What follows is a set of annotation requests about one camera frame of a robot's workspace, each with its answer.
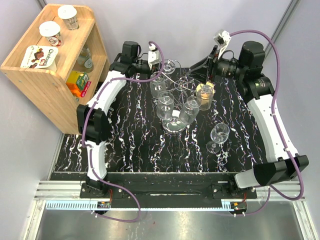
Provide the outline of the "frosted short goblet front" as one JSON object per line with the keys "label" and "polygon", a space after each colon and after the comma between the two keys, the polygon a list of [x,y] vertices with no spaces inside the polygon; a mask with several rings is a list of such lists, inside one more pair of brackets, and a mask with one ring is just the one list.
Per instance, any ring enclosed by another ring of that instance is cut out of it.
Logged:
{"label": "frosted short goblet front", "polygon": [[190,125],[197,117],[200,108],[200,101],[196,96],[189,96],[183,104],[179,119],[186,125]]}

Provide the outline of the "clear patterned short goblet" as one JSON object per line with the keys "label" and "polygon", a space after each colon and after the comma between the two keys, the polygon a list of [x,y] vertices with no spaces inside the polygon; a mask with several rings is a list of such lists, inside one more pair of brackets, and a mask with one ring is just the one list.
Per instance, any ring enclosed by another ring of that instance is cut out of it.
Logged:
{"label": "clear patterned short goblet", "polygon": [[161,120],[172,118],[174,110],[174,96],[170,92],[162,92],[158,95],[156,114]]}

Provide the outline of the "clear smooth wine glass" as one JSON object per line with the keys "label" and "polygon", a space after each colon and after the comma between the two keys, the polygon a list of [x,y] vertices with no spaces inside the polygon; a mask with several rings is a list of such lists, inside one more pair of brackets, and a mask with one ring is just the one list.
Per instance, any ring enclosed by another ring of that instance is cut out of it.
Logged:
{"label": "clear smooth wine glass", "polygon": [[164,61],[163,72],[156,79],[149,82],[149,87],[151,95],[153,98],[157,99],[159,94],[168,91],[171,88],[172,81],[168,79],[176,70],[176,64],[171,59],[166,59]]}

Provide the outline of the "chrome wine glass rack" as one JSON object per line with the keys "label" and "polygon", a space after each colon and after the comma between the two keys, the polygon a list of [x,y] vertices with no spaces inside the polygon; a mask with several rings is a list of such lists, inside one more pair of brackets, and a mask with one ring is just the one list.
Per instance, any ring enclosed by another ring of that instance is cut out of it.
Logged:
{"label": "chrome wine glass rack", "polygon": [[[177,60],[173,61],[175,62],[175,66],[177,68],[177,65],[180,65],[180,63]],[[196,91],[190,86],[190,84],[194,82],[194,79],[187,74],[183,74],[182,70],[179,71],[179,75],[177,76],[176,80],[173,79],[172,74],[167,77],[172,81],[170,89],[165,91],[171,93],[174,97],[172,117],[169,120],[162,120],[159,117],[158,118],[161,120],[161,126],[166,133],[179,134],[189,126],[181,122],[179,118],[180,111],[182,110],[182,107],[184,103],[186,103],[188,97],[196,96]]]}

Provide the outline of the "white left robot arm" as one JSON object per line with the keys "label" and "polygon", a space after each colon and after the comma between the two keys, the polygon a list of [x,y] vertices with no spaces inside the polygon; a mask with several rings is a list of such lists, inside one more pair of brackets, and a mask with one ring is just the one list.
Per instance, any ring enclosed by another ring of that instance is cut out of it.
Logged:
{"label": "white left robot arm", "polygon": [[122,51],[110,65],[106,79],[96,94],[86,104],[76,109],[78,131],[82,135],[82,145],[87,150],[88,172],[81,186],[82,198],[90,195],[102,198],[107,195],[109,186],[105,166],[105,146],[108,130],[108,110],[119,91],[136,74],[150,77],[160,62],[159,48],[150,41],[148,58],[141,60],[141,46],[135,41],[125,41]]}

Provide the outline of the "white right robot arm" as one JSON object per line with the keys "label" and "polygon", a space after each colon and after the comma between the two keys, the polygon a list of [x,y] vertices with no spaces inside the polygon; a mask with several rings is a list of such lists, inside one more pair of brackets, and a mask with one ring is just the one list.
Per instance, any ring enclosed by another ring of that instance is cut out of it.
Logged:
{"label": "white right robot arm", "polygon": [[265,59],[264,47],[256,41],[246,41],[238,58],[218,56],[215,45],[210,54],[190,67],[193,78],[201,83],[213,82],[216,77],[234,79],[237,91],[253,114],[266,152],[266,163],[257,164],[251,170],[235,175],[235,181],[227,186],[228,194],[239,198],[246,188],[270,186],[296,178],[309,165],[306,155],[300,155],[288,139],[281,120],[274,116],[279,112],[272,104],[275,90],[268,77],[262,74]]}

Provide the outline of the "patterned glass goblet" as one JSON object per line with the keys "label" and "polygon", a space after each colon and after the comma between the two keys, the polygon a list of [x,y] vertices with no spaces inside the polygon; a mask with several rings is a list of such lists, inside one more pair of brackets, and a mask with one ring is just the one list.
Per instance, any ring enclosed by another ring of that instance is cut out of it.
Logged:
{"label": "patterned glass goblet", "polygon": [[204,84],[200,91],[196,91],[196,96],[200,102],[199,109],[201,111],[206,111],[211,108],[214,94],[209,85]]}

